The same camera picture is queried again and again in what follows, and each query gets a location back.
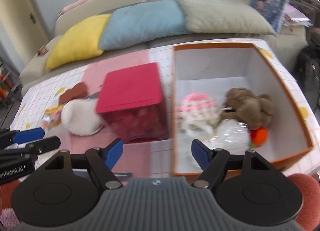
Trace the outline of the white fluffy cloth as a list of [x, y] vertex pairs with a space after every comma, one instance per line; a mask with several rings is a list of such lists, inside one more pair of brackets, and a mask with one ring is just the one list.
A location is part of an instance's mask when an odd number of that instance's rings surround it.
[[61, 123], [71, 134], [91, 136], [98, 133], [104, 126], [102, 119], [95, 112], [97, 99], [71, 100], [61, 111]]

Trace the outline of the beige fabric sofa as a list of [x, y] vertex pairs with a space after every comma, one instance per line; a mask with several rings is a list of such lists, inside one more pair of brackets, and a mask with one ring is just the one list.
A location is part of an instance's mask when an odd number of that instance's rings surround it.
[[[248, 4], [249, 2], [249, 0], [239, 1], [244, 2], [244, 4]], [[147, 11], [150, 11], [152, 7], [161, 6], [165, 2], [173, 3], [176, 6], [179, 5], [177, 0], [90, 0], [58, 17], [55, 23], [54, 38], [50, 40], [46, 46], [50, 51], [52, 51], [67, 30], [88, 17], [111, 14], [118, 9], [134, 6], [141, 6]], [[306, 29], [303, 26], [295, 26], [293, 29], [283, 26], [280, 34], [277, 36], [245, 33], [191, 33], [165, 36], [157, 39], [150, 38], [127, 48], [106, 51], [102, 55], [95, 58], [67, 63], [52, 70], [45, 69], [46, 61], [49, 57], [49, 54], [45, 54], [43, 58], [34, 56], [21, 72], [20, 80], [23, 85], [22, 95], [25, 95], [31, 87], [44, 80], [48, 80], [49, 78], [95, 61], [100, 61], [139, 50], [174, 45], [178, 43], [231, 38], [257, 38], [266, 41], [271, 47], [272, 51], [276, 54], [276, 57], [288, 71], [293, 70], [299, 52], [307, 45]]]

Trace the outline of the red lidded storage box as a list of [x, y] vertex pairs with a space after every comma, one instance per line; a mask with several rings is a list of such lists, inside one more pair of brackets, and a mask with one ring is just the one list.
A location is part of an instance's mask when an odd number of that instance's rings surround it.
[[107, 73], [95, 111], [124, 143], [169, 137], [166, 102], [155, 62]]

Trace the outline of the pink white knitted hat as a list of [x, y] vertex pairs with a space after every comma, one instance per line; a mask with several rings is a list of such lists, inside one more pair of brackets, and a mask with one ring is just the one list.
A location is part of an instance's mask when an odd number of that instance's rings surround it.
[[185, 96], [178, 109], [178, 119], [181, 128], [200, 130], [212, 133], [220, 121], [221, 110], [216, 101], [208, 94], [191, 93]]

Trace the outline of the small brown frame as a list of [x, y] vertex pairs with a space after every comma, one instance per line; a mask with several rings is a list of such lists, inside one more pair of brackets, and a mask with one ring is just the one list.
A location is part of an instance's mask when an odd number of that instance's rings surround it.
[[38, 51], [37, 55], [38, 56], [44, 56], [45, 54], [48, 53], [48, 48], [46, 46], [42, 46]]

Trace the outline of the pink checked tablecloth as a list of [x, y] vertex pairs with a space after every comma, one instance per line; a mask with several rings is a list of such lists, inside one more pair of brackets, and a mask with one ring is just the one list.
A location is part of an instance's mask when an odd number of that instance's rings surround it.
[[199, 175], [198, 139], [256, 151], [285, 175], [311, 172], [319, 124], [296, 80], [265, 41], [224, 39], [108, 58], [31, 87], [12, 130], [44, 128], [82, 154], [123, 140], [115, 172]]

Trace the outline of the brown plush toy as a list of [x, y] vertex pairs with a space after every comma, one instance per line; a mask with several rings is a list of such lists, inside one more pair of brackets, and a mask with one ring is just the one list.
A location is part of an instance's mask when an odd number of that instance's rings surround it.
[[226, 93], [222, 120], [237, 120], [248, 130], [267, 128], [274, 116], [276, 105], [267, 94], [256, 96], [247, 88], [232, 88]]

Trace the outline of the orange soft toy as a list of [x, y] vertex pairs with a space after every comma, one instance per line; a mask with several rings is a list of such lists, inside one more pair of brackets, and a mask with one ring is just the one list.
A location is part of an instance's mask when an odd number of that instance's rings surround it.
[[256, 130], [250, 131], [250, 138], [251, 138], [251, 143], [250, 147], [251, 148], [257, 148], [262, 146], [267, 138], [268, 138], [268, 130], [264, 127], [261, 127]]

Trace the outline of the cream door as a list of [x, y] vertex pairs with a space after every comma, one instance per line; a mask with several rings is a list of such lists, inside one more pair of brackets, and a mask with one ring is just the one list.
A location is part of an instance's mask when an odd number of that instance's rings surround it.
[[31, 0], [1, 0], [1, 19], [16, 47], [37, 49], [48, 41]]

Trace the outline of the orange white cardboard box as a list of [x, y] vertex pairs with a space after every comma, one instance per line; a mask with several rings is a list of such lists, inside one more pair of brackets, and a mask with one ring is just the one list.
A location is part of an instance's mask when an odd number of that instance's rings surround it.
[[172, 174], [196, 176], [200, 167], [190, 157], [191, 138], [180, 132], [178, 110], [191, 93], [210, 95], [223, 105], [231, 88], [268, 94], [276, 113], [259, 154], [287, 174], [317, 145], [318, 123], [294, 78], [264, 41], [191, 43], [174, 47], [172, 91]]

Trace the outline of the black backpack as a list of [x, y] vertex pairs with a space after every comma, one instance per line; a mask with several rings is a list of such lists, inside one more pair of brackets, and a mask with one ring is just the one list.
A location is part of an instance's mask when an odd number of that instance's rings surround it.
[[315, 112], [319, 109], [319, 45], [313, 43], [302, 49], [293, 76]]

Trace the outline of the yellow pillow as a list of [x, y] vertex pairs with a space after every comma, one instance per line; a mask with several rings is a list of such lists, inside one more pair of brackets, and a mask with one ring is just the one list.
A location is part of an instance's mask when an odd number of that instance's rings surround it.
[[100, 56], [104, 52], [98, 47], [100, 37], [110, 17], [111, 14], [91, 16], [67, 30], [47, 58], [45, 70]]

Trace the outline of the brown sponge block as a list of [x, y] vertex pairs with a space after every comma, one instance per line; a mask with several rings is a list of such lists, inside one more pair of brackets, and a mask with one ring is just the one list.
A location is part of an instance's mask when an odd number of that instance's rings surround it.
[[88, 96], [87, 85], [84, 82], [79, 82], [71, 89], [67, 89], [59, 97], [59, 105], [68, 103], [71, 100], [86, 98]]

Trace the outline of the blue pillow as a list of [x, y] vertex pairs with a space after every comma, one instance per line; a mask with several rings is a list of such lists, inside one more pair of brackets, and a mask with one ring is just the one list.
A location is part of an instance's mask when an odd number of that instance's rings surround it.
[[176, 1], [144, 2], [117, 9], [101, 34], [99, 49], [124, 49], [168, 36], [184, 35], [184, 12]]

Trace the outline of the red fuzzy stool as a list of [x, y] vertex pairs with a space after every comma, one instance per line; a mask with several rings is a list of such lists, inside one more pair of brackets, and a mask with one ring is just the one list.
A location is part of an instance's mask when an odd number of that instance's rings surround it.
[[296, 222], [304, 230], [319, 230], [319, 176], [293, 174], [287, 177], [301, 191], [303, 196], [302, 209]]

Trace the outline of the yellow foil snack packet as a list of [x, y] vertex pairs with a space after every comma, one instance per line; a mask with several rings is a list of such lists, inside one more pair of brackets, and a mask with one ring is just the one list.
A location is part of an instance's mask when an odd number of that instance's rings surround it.
[[44, 111], [44, 115], [41, 120], [41, 127], [51, 129], [58, 126], [61, 123], [61, 112], [64, 105], [52, 106]]

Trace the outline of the pink plush on sofa back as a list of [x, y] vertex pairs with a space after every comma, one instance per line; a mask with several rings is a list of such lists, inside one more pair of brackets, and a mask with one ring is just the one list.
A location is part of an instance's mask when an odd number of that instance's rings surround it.
[[76, 1], [76, 2], [74, 2], [74, 3], [72, 3], [72, 4], [69, 4], [69, 5], [65, 6], [65, 7], [62, 9], [61, 14], [64, 14], [64, 13], [66, 13], [66, 12], [69, 12], [69, 11], [71, 11], [72, 9], [74, 9], [74, 8], [80, 6], [80, 5], [83, 5], [83, 4], [85, 4], [85, 3], [89, 2], [89, 1], [91, 1], [91, 0], [78, 0], [78, 1]]

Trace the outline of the beige grey pillow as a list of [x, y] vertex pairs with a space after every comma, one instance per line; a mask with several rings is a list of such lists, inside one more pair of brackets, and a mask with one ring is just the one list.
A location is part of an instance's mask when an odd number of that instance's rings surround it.
[[273, 35], [268, 21], [243, 0], [177, 0], [194, 33]]

